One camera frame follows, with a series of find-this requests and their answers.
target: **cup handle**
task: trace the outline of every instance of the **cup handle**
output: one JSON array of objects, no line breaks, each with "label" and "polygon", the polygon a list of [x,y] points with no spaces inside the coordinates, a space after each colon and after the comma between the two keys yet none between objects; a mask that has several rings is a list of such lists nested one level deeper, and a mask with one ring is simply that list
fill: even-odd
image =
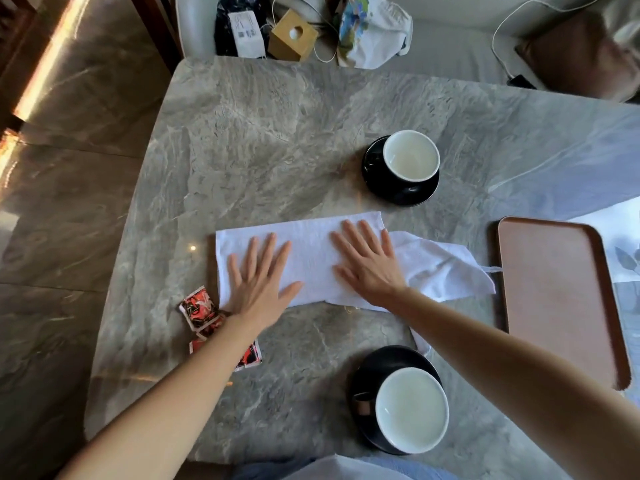
[{"label": "cup handle", "polygon": [[376,398],[370,392],[359,392],[351,398],[358,416],[373,416],[376,410]]}]

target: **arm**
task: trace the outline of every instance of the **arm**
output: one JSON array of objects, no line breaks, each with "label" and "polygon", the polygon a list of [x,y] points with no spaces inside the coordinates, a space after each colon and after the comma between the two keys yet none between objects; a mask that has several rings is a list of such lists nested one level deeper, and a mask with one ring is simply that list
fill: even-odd
[{"label": "arm", "polygon": [[571,363],[407,287],[386,230],[346,221],[333,234],[336,272],[363,298],[402,317],[464,379],[576,479],[640,472],[640,410]]},{"label": "arm", "polygon": [[59,479],[174,478],[247,347],[278,320],[302,288],[296,282],[278,295],[291,243],[282,247],[269,272],[275,243],[274,234],[258,263],[258,241],[253,238],[244,273],[236,257],[230,257],[234,291],[228,308],[237,315],[117,416],[69,462]]}]

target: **hand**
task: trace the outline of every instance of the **hand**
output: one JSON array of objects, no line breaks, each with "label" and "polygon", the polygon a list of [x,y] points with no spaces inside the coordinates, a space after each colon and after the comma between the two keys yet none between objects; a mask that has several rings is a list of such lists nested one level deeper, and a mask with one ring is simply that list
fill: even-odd
[{"label": "hand", "polygon": [[302,281],[297,281],[278,293],[280,277],[291,250],[291,241],[285,242],[274,258],[275,247],[276,234],[272,233],[258,259],[258,238],[252,237],[242,272],[238,269],[237,256],[229,256],[231,300],[225,309],[250,320],[256,325],[258,333],[278,321],[284,309],[303,286]]},{"label": "hand", "polygon": [[406,288],[391,238],[382,229],[382,243],[365,221],[358,222],[360,231],[351,221],[342,222],[344,235],[332,232],[331,237],[345,257],[346,265],[333,269],[357,294],[375,306],[386,308],[389,298]]}]

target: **brown cushion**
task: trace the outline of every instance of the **brown cushion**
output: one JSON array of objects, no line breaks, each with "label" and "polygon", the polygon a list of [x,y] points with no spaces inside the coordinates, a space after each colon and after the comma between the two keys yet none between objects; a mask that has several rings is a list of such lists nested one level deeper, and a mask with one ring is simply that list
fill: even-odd
[{"label": "brown cushion", "polygon": [[640,88],[640,61],[599,13],[582,11],[516,51],[552,91],[623,102]]}]

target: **wooden tray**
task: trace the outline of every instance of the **wooden tray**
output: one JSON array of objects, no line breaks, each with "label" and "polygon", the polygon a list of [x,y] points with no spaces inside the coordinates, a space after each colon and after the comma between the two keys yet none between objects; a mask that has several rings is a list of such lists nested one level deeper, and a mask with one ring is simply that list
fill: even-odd
[{"label": "wooden tray", "polygon": [[504,217],[498,224],[510,334],[623,390],[631,371],[604,246],[591,226]]}]

